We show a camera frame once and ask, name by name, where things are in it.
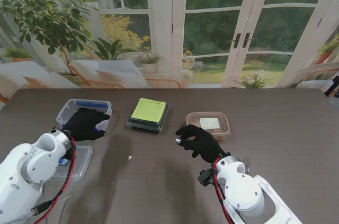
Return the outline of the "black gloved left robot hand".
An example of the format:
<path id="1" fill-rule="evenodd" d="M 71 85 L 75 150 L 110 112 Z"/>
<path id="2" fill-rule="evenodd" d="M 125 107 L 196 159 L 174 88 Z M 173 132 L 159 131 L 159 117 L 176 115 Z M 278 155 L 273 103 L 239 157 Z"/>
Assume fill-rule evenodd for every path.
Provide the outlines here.
<path id="1" fill-rule="evenodd" d="M 76 142 L 94 141 L 106 133 L 105 130 L 96 130 L 96 126 L 109 119 L 110 116 L 104 112 L 82 107 L 63 126 L 62 131 Z"/>

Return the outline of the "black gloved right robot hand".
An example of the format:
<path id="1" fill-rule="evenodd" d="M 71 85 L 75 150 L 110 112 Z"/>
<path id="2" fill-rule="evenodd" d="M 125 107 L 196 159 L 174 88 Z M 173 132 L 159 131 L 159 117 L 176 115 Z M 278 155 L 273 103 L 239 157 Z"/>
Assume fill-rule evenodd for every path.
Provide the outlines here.
<path id="1" fill-rule="evenodd" d="M 178 145 L 192 151 L 192 158 L 200 155 L 207 163 L 213 163 L 218 157 L 226 155 L 213 135 L 200 127 L 189 124 L 175 134 L 180 139 Z"/>

